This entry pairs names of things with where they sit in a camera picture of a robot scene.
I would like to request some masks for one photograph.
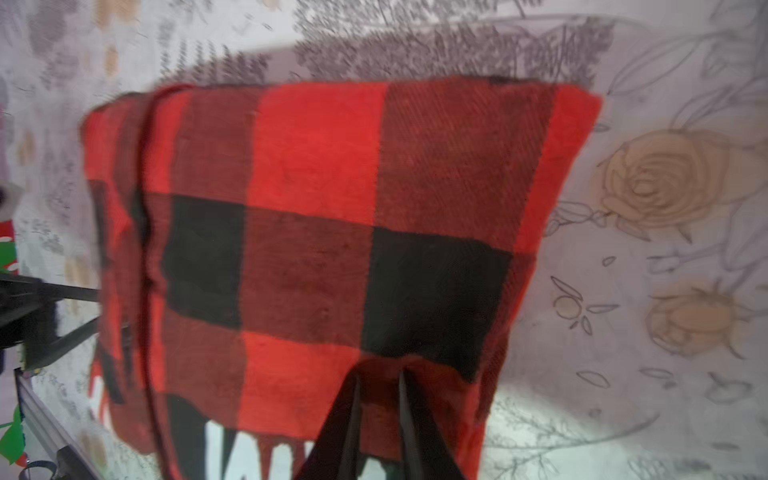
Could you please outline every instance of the red and green fabric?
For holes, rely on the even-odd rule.
[[[474,478],[545,222],[599,109],[496,78],[181,85],[97,109],[83,138],[114,430],[168,478],[204,478],[209,420],[291,445],[296,471],[359,366],[360,448],[397,460],[408,367]]]

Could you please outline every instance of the black square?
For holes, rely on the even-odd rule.
[[[161,261],[171,309],[240,328],[237,291],[244,213],[240,204],[173,196],[170,233]]]
[[[374,229],[362,349],[416,354],[471,382],[510,259],[477,240]]]

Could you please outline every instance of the buffalo check pattern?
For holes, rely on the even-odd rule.
[[[568,85],[446,78],[178,85],[93,111],[114,430],[168,478],[202,478],[207,420],[300,445],[357,366],[360,448],[397,460],[408,367],[474,478],[511,322],[599,109]]]

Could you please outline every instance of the floral tablecloth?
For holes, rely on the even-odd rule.
[[[767,0],[0,0],[19,268],[98,287],[78,125],[121,92],[458,73],[604,95],[512,331],[480,478],[768,478]],[[98,308],[59,313],[64,332]],[[158,478],[95,419],[93,352],[35,391],[105,478]]]

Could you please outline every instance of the red and black plaid fabric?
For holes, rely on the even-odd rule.
[[[296,470],[359,365],[361,449],[396,460],[408,366],[474,478],[512,319],[599,107],[567,85],[448,78],[177,86],[91,113],[115,432],[169,478],[205,478],[209,420],[296,446]]]

